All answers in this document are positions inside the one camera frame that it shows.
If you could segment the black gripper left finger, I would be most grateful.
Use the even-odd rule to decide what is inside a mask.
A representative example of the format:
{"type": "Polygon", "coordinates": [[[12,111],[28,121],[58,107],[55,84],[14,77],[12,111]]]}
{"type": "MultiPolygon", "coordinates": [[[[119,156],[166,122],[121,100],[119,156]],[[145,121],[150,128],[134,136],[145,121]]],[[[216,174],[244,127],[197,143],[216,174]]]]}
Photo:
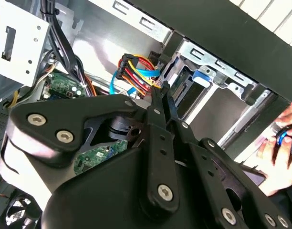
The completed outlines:
{"type": "Polygon", "coordinates": [[[150,103],[123,94],[22,104],[8,118],[0,174],[44,208],[53,192],[74,177],[79,153],[125,139],[142,150],[148,171],[170,171],[173,136],[166,129],[158,89],[150,103]]]}

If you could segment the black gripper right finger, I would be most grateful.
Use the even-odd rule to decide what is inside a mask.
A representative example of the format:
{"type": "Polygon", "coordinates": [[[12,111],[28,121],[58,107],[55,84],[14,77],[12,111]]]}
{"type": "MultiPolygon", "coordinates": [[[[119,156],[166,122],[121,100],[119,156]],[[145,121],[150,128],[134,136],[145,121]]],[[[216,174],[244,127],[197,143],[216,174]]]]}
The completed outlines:
{"type": "Polygon", "coordinates": [[[174,135],[180,207],[177,229],[291,229],[292,223],[210,138],[197,140],[180,120],[167,82],[162,89],[174,135]]]}

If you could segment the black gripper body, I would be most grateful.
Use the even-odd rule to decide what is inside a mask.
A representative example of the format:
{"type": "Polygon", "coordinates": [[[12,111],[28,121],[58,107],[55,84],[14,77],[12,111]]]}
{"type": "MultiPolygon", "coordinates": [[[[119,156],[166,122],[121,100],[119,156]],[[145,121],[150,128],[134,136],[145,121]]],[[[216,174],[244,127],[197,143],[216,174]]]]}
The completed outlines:
{"type": "Polygon", "coordinates": [[[140,150],[126,151],[58,187],[42,214],[43,229],[220,229],[186,150],[176,149],[180,206],[167,218],[150,218],[140,205],[145,181],[140,150]]]}

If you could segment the person's hand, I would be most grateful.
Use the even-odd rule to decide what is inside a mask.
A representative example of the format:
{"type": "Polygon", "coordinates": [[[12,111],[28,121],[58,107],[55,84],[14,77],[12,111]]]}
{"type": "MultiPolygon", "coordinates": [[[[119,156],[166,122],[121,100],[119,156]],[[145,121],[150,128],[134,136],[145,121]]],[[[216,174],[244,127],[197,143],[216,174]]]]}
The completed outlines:
{"type": "Polygon", "coordinates": [[[260,170],[266,176],[259,188],[266,196],[292,185],[292,129],[287,131],[277,153],[274,152],[276,142],[274,136],[269,137],[257,152],[260,170]]]}

